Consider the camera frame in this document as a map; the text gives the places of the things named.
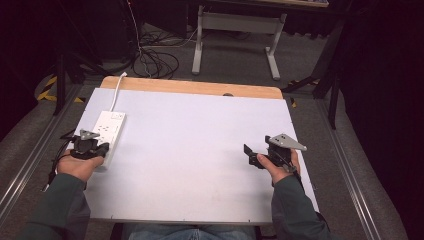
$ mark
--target hand-mounted device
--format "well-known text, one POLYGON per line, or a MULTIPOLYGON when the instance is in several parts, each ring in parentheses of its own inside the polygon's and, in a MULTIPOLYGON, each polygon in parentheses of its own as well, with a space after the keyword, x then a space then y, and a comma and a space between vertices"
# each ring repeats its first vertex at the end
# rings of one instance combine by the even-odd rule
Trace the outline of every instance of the hand-mounted device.
POLYGON ((105 157, 109 151, 109 143, 103 143, 97 146, 99 141, 95 138, 99 136, 100 134, 98 133, 81 129, 80 136, 74 136, 74 149, 71 150, 71 156, 83 160, 97 156, 105 157))
POLYGON ((103 143, 97 146, 98 140, 95 139, 99 137, 100 134, 93 133, 90 131, 86 131, 81 129, 80 136, 74 135, 73 137, 69 137, 67 141, 65 141, 60 147, 55 159, 52 160, 52 168, 49 173, 49 178, 47 184, 42 188, 41 191, 45 192, 50 184, 53 182, 53 179, 56 177, 56 168, 59 163, 60 155, 63 153, 65 147, 70 143, 74 143, 74 149, 71 150, 71 156, 74 158, 87 160, 93 157, 102 156, 105 157, 106 153, 109 151, 109 143, 103 143))
MULTIPOLYGON (((300 181, 300 176, 296 166, 291 161, 291 148, 306 151, 307 148, 296 142, 286 134, 280 134, 275 137, 265 136, 265 142, 268 143, 267 157, 275 166, 284 168, 287 172, 294 173, 300 181)), ((259 169, 264 169, 264 166, 258 161, 258 153, 253 152, 246 144, 244 144, 244 153, 249 156, 249 164, 259 169)))

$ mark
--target hand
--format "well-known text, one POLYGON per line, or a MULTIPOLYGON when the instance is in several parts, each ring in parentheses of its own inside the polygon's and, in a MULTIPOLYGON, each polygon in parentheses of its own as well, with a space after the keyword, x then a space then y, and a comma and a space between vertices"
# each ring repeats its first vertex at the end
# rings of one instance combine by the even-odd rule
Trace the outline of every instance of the hand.
MULTIPOLYGON (((294 149, 291 149, 291 160, 294 166, 296 166, 297 172, 300 175, 300 165, 299 165, 299 157, 297 156, 297 152, 294 149)), ((258 161, 268 170, 271 174, 272 182, 276 184, 281 179, 293 175, 293 173, 287 172, 284 168, 275 166, 268 158, 266 158, 262 154, 258 154, 258 161)))
POLYGON ((64 157, 60 159, 57 165, 58 173, 67 173, 76 178, 87 182, 93 174, 96 167, 100 166, 104 162, 103 157, 95 157, 87 160, 81 160, 74 158, 70 155, 71 151, 68 149, 65 151, 64 157))

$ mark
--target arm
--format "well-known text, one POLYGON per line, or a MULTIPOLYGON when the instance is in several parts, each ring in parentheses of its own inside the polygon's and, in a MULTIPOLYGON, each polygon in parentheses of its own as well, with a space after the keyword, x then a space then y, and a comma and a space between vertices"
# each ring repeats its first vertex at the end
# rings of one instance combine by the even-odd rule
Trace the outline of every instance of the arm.
POLYGON ((58 174, 17 239, 84 239, 90 217, 84 185, 72 175, 58 174))
MULTIPOLYGON (((300 174, 299 159, 295 150, 291 150, 291 159, 300 174)), ((271 174, 274 183, 272 222, 278 239, 341 239, 331 234, 327 224, 319 220, 311 200, 292 173, 276 167, 263 155, 258 154, 258 161, 271 174)))
POLYGON ((60 160, 58 175, 36 206, 17 239, 84 239, 90 208, 83 193, 85 183, 103 157, 60 160))

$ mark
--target white power strip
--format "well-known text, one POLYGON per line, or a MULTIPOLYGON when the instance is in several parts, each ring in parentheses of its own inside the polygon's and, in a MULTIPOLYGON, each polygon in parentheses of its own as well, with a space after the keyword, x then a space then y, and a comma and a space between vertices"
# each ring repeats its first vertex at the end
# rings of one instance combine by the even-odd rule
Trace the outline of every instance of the white power strip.
POLYGON ((100 113, 97 123, 93 128, 93 132, 100 134, 100 136, 96 138, 99 140, 98 145, 105 142, 109 143, 109 152, 106 154, 105 162, 96 168, 96 172, 104 172, 109 168, 124 120, 125 113, 122 112, 102 111, 100 113))

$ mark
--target white tabletop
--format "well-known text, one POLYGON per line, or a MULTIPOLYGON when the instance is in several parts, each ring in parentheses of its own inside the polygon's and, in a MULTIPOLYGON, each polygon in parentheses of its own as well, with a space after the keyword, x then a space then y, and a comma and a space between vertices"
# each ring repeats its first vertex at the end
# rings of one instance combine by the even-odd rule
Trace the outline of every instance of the white tabletop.
MULTIPOLYGON (((77 132, 94 127, 113 94, 94 91, 77 132)), ((120 90, 114 110, 127 119, 109 170, 88 182, 92 218, 272 222, 271 177, 248 164, 243 144, 266 154, 265 135, 297 139, 285 100, 120 90)), ((298 153, 306 194, 318 210, 298 153)))

